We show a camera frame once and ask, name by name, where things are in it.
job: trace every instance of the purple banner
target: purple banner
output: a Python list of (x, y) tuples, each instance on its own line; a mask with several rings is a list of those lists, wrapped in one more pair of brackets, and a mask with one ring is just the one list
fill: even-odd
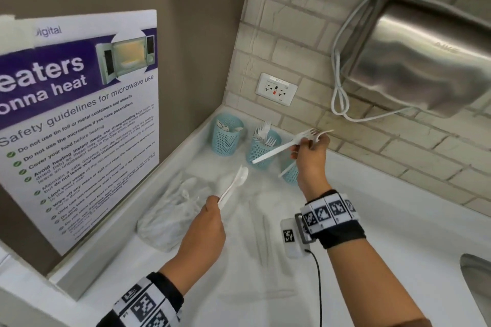
[[(157, 67), (157, 29), (152, 64)], [(47, 45), (0, 56), (0, 130), (118, 83), (104, 84), (96, 45), (111, 43), (114, 35)]]

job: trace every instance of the person's left hand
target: person's left hand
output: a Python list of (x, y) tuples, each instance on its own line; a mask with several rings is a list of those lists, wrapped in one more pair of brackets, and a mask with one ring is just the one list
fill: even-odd
[(225, 230), (218, 199), (214, 195), (208, 197), (184, 236), (177, 255), (160, 269), (182, 295), (212, 267), (224, 248)]

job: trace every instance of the hand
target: hand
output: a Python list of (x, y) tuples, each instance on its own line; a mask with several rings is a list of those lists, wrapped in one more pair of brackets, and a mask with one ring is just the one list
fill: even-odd
[(315, 145), (308, 138), (302, 138), (300, 145), (290, 148), (291, 158), (297, 160), (298, 187), (307, 201), (314, 200), (332, 189), (325, 172), (329, 142), (328, 135), (323, 134)]
[(208, 197), (184, 236), (177, 255), (160, 269), (182, 295), (212, 267), (224, 248), (225, 230), (218, 199), (214, 195)]

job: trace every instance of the clear plastic bag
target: clear plastic bag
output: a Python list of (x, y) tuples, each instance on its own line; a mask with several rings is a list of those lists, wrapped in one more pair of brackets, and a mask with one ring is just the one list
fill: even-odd
[(162, 197), (138, 220), (137, 235), (150, 246), (169, 252), (181, 243), (211, 194), (208, 182), (178, 173)]

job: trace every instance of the microwave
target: microwave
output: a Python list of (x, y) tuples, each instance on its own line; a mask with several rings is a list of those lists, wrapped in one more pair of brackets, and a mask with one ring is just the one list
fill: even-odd
[(155, 36), (100, 43), (95, 46), (102, 83), (155, 63)]

